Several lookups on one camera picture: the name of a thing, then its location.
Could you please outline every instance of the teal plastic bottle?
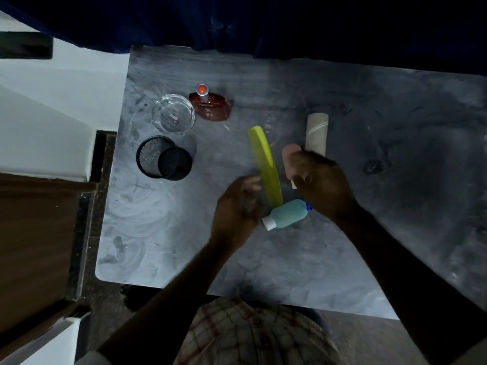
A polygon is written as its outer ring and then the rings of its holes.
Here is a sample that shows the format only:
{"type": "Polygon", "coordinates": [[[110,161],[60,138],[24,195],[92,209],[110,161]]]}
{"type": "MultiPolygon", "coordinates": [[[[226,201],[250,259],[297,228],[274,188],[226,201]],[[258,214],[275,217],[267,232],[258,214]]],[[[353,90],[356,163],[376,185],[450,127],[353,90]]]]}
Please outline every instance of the teal plastic bottle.
{"type": "Polygon", "coordinates": [[[304,219],[308,215],[308,211],[310,208],[306,202],[296,199],[276,207],[269,216],[262,218],[262,222],[268,231],[274,228],[284,228],[304,219]]]}

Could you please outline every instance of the checkered shirt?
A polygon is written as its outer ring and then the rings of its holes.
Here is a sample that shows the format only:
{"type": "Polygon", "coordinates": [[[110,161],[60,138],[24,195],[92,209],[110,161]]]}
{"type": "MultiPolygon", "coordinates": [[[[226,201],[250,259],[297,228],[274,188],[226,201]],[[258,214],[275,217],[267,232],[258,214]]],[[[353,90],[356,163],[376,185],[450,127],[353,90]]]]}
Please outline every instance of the checkered shirt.
{"type": "Polygon", "coordinates": [[[343,364],[320,328],[282,305],[220,297],[198,309],[174,364],[343,364]]]}

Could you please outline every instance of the gray marble table surface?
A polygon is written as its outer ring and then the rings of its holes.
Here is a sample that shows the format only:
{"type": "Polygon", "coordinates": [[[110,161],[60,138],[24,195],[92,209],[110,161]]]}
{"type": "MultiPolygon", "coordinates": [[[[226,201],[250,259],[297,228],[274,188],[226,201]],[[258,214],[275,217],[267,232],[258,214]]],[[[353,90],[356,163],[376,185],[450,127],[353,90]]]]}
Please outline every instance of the gray marble table surface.
{"type": "MultiPolygon", "coordinates": [[[[133,50],[96,276],[166,286],[207,242],[228,184],[258,172],[247,135],[254,125],[271,145],[284,202],[298,198],[281,150],[303,144],[308,114],[324,112],[327,156],[342,166],[362,206],[485,308],[486,88],[486,78],[465,74],[180,47],[133,50]],[[189,134],[172,137],[193,156],[185,179],[144,176],[135,153],[161,135],[151,123],[155,101],[167,93],[187,97],[199,82],[233,102],[230,118],[197,117],[189,134]]],[[[208,293],[397,318],[354,246],[317,212],[284,229],[259,225],[208,293]]]]}

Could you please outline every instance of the clear glass bowl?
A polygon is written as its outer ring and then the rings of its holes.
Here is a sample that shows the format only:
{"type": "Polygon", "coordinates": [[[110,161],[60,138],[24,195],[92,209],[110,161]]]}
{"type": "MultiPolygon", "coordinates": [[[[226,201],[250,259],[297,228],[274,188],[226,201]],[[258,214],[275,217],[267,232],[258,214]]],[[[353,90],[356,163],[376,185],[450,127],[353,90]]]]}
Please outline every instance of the clear glass bowl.
{"type": "Polygon", "coordinates": [[[181,95],[165,95],[152,109],[152,123],[164,133],[185,135],[194,124],[194,108],[181,95]]]}

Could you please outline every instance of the black mesh pen holder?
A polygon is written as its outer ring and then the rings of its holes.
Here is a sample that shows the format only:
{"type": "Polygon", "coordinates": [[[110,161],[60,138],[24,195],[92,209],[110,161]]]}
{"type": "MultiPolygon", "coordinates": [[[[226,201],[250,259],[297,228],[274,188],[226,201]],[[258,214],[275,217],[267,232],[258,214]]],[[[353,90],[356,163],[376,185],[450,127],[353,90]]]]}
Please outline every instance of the black mesh pen holder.
{"type": "Polygon", "coordinates": [[[137,166],[151,178],[180,180],[191,171],[191,155],[167,137],[155,136],[143,141],[137,149],[137,166]]]}

